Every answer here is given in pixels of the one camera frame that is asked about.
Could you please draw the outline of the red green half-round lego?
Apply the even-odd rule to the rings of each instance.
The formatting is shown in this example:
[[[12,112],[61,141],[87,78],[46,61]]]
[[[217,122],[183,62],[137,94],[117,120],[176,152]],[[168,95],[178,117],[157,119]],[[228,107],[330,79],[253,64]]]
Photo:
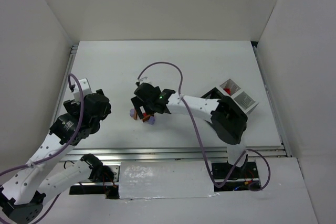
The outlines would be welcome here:
[[[225,91],[227,94],[232,95],[232,91],[231,91],[231,89],[229,89],[229,88],[224,88],[224,91]]]

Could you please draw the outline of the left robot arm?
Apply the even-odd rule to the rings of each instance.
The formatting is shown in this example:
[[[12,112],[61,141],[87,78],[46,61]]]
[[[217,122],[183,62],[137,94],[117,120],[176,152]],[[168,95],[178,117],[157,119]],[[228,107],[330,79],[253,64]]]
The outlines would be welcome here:
[[[83,119],[75,132],[81,113],[76,100],[64,102],[66,113],[50,127],[40,148],[20,169],[1,186],[1,209],[15,223],[30,223],[44,205],[73,184],[83,180],[112,182],[113,171],[93,154],[85,154],[67,169],[49,176],[56,164],[83,139],[100,129],[100,122],[111,114],[111,104],[101,89],[88,92],[84,98]]]

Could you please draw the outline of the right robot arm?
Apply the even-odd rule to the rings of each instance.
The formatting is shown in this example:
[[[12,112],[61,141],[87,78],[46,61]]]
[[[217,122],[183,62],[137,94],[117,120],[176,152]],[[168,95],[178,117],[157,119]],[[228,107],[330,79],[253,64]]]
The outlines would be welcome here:
[[[242,135],[248,117],[231,97],[197,98],[143,82],[138,84],[131,102],[139,118],[143,118],[143,108],[147,114],[191,115],[210,123],[218,138],[227,144],[228,163],[242,168],[247,162]]]

